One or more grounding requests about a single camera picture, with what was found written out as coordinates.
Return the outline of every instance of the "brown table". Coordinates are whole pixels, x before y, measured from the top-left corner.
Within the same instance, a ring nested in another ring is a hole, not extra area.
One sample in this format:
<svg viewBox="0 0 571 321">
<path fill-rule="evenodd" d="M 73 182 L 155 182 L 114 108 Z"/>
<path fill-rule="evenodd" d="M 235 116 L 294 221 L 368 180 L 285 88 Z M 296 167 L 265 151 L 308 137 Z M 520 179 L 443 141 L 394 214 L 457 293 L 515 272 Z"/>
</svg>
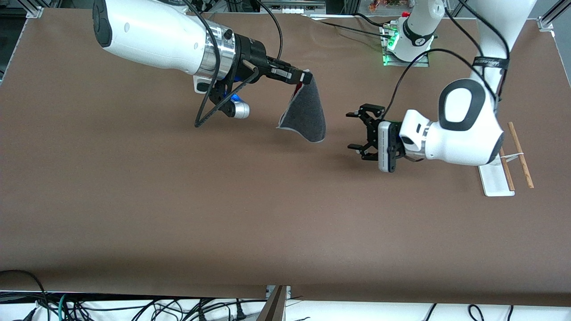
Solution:
<svg viewBox="0 0 571 321">
<path fill-rule="evenodd" d="M 475 167 L 402 160 L 386 174 L 347 150 L 365 128 L 345 113 L 387 104 L 403 69 L 383 66 L 375 37 L 278 19 L 283 59 L 319 85 L 321 144 L 275 129 L 292 86 L 264 78 L 241 93 L 248 119 L 195 129 L 192 77 L 105 52 L 90 10 L 28 21 L 0 87 L 0 268 L 60 291 L 259 297 L 291 284 L 305 299 L 571 305 L 571 90 L 549 33 L 525 25 L 499 113 L 536 188 L 512 164 L 516 196 L 486 198 Z M 214 20 L 276 54 L 267 15 Z M 436 47 L 472 59 L 449 21 L 437 32 Z M 390 118 L 436 119 L 440 91 L 469 74 L 445 54 L 430 64 L 406 76 Z"/>
</svg>

